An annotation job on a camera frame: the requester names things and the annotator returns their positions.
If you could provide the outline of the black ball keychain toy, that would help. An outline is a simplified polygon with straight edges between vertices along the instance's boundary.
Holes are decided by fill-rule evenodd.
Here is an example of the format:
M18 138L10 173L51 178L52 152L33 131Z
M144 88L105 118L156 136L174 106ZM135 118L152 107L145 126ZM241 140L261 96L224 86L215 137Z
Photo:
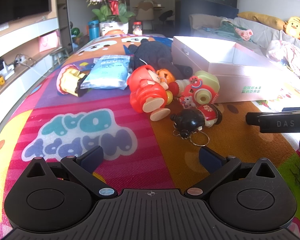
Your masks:
M204 147L210 142L209 136L203 132L205 126L205 117L203 113L196 109L183 109L177 114L171 114L170 120L173 122L173 135L188 140L191 144L198 147ZM203 135L200 142L195 142L192 136Z

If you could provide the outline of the red green toy camera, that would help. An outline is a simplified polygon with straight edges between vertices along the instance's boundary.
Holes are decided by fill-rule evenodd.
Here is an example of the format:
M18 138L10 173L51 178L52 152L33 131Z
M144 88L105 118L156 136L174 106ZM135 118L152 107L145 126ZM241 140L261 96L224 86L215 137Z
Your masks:
M181 92L179 101L185 109L196 108L214 103L219 90L220 85L217 77L200 70L189 78L189 84Z

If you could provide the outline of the black plush toy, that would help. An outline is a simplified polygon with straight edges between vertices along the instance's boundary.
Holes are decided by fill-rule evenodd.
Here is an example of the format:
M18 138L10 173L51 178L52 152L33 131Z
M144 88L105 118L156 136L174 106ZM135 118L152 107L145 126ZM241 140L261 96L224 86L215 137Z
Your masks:
M149 41L144 38L139 46L130 44L128 51L132 55L130 65L133 70L150 65L155 71L168 70L176 80L189 79L193 75L191 67L173 64L171 48L160 41Z

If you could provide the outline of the white tv cabinet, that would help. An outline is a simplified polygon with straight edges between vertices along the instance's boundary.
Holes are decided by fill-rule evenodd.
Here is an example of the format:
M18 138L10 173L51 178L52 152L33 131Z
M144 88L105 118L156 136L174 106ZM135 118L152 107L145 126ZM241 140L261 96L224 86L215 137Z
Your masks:
M58 18L33 23L0 36L0 59L13 71L0 87L0 124L21 97L52 67L50 54L59 48L39 51L40 38L57 34Z

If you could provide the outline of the orange pumpkin bottle toy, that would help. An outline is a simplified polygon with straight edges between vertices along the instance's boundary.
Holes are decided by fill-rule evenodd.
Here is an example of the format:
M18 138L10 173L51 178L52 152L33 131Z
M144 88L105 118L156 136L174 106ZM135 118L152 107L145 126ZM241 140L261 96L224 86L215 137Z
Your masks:
M161 82L165 82L168 85L167 90L174 97L180 97L186 86L190 84L190 81L187 79L177 80L167 69L157 70L156 74L159 76Z

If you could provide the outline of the colourful cartoon play mat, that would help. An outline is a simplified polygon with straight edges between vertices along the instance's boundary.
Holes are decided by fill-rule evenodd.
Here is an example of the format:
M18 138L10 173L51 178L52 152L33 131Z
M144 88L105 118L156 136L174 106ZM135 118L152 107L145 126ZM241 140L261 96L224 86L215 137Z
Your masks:
M136 112L124 89L92 89L78 98L56 88L61 69L85 71L104 55L127 55L142 39L97 38L72 55L30 95L0 133L0 239L300 239L300 133L261 133L249 112L300 107L286 87L272 100L215 105L222 121L204 126L206 145L242 164L234 178L204 199L184 191L209 172L199 150L173 135L171 114L185 109L179 97L170 114L151 121ZM70 181L64 157L101 146L93 175L114 188L98 199Z

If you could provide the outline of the red doll figure toy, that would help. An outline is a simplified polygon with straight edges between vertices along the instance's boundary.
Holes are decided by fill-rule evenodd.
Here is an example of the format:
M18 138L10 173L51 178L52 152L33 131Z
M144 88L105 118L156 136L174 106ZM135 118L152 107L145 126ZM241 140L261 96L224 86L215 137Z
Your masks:
M167 117L171 110L166 107L173 99L168 84L160 81L150 65L136 68L127 80L130 89L130 104L138 113L150 114L151 121Z

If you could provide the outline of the grey sofa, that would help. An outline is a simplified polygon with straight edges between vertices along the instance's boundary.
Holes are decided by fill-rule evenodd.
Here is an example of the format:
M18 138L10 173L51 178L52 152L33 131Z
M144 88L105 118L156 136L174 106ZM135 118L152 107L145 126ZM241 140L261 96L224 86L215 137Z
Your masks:
M262 23L241 17L230 19L207 14L191 14L189 20L194 36L236 41L272 60L286 59L288 63L300 64L300 40L285 33L279 20L270 25L272 22L269 20Z

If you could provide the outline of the blue wet wipes pack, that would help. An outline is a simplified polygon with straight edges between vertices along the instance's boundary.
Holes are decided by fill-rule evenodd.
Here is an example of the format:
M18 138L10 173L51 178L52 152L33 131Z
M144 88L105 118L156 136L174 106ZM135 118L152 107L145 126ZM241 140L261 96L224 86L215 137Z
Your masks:
M81 84L81 89L121 89L127 87L132 74L130 56L104 55L93 66Z

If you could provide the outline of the pink cardboard box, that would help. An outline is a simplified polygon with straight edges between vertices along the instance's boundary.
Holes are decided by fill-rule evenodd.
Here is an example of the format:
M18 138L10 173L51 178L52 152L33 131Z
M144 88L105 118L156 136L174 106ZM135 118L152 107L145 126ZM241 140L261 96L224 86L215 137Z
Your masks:
M275 99L290 77L281 64L234 41L175 36L171 50L174 64L217 77L218 103Z

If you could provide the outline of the yellow duck plush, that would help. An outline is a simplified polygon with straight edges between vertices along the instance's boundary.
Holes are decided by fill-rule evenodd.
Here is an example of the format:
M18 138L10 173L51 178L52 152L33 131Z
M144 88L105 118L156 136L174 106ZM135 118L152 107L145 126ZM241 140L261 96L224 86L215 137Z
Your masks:
M292 16L284 25L284 31L287 35L300 40L300 17Z

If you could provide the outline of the pink white clothes pile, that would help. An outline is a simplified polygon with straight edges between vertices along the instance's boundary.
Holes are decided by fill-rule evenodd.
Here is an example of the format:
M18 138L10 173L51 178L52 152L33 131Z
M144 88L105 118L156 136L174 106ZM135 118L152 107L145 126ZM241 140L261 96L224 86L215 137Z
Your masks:
M272 40L266 56L276 62L284 63L300 79L300 48L287 41Z

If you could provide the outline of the purple orchid flower pot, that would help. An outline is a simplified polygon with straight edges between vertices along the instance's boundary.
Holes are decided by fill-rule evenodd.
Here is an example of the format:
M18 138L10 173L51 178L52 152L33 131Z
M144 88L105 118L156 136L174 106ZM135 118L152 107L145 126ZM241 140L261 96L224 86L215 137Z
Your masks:
M105 36L109 31L120 30L128 34L129 20L135 16L127 8L127 0L87 0L88 6L98 5L93 14L99 21L100 35Z

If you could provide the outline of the dining chair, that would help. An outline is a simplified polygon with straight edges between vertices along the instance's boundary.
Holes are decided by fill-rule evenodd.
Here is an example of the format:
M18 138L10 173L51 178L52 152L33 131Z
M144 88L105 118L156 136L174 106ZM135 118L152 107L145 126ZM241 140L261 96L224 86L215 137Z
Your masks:
M141 22L146 30L154 30L154 9L153 3L142 1L138 4L136 21Z

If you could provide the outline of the blue water bottle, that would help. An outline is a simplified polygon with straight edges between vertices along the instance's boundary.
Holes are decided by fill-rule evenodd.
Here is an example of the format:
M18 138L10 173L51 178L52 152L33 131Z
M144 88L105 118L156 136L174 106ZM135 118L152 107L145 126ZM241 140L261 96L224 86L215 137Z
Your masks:
M89 40L93 40L100 36L99 21L93 20L88 23Z

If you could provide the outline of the mustard yellow pillow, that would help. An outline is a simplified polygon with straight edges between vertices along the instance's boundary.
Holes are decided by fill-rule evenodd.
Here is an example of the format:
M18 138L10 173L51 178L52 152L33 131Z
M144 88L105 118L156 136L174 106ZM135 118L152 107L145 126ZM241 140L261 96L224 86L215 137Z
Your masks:
M237 16L246 20L264 24L276 30L283 30L285 26L285 22L283 20L274 16L260 14L257 12L245 11L240 12Z

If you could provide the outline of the green clothes on sofa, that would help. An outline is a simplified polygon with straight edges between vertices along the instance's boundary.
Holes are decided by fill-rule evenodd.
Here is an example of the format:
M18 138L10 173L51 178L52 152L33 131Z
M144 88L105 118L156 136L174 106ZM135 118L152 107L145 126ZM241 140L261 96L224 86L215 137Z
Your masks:
M229 20L222 20L218 28L203 27L203 30L233 41L250 41L254 34L251 29L239 27Z

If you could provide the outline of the red mushroom figure toy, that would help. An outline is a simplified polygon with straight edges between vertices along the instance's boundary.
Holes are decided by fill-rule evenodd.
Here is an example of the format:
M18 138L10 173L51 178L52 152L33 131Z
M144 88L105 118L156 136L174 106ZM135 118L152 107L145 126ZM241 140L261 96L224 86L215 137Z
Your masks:
M198 109L204 116L206 127L212 127L213 125L218 125L221 123L223 116L215 105L208 103L205 105L200 105Z

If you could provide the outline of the pink yellow cup toy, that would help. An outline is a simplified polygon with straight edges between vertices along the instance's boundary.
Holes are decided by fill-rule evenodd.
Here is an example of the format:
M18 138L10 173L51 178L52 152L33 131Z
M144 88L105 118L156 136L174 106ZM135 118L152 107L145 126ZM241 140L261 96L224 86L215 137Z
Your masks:
M81 72L74 64L66 65L57 76L56 88L61 94L82 97L88 90L81 88L87 74Z

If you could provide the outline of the red lid glass jar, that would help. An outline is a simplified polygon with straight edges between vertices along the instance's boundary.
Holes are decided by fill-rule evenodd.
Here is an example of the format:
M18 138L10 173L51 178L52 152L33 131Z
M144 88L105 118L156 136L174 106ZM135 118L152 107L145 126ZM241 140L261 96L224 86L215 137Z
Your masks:
M134 35L142 35L142 22L135 21L133 22L133 34Z

